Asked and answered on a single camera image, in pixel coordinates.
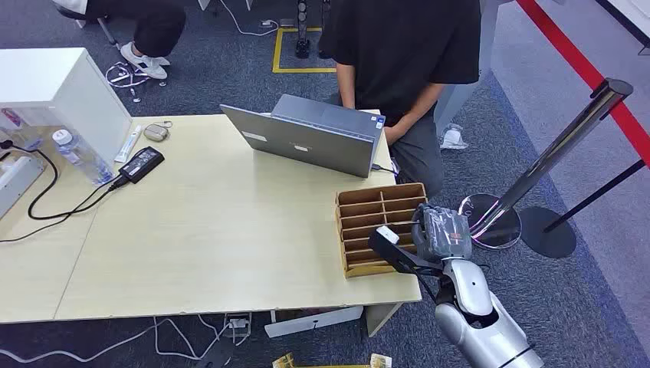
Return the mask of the person's left hand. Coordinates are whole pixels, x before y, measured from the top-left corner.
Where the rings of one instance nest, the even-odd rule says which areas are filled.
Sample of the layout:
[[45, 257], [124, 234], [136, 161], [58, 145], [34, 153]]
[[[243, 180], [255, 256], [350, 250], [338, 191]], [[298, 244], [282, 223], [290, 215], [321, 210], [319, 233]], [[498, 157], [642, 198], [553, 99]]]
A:
[[387, 144], [389, 146], [391, 146], [397, 140], [402, 138], [407, 131], [408, 131], [408, 129], [406, 127], [403, 127], [400, 124], [396, 124], [394, 126], [385, 126], [384, 127], [384, 135], [386, 137]]

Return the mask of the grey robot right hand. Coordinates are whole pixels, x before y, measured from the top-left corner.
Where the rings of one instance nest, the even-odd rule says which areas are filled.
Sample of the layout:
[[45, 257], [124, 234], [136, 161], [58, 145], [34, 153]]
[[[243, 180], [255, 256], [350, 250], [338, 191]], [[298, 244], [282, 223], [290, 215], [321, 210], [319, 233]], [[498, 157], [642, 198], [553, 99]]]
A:
[[412, 222], [412, 240], [420, 258], [440, 262], [471, 257], [472, 240], [465, 215], [426, 202], [418, 205]]

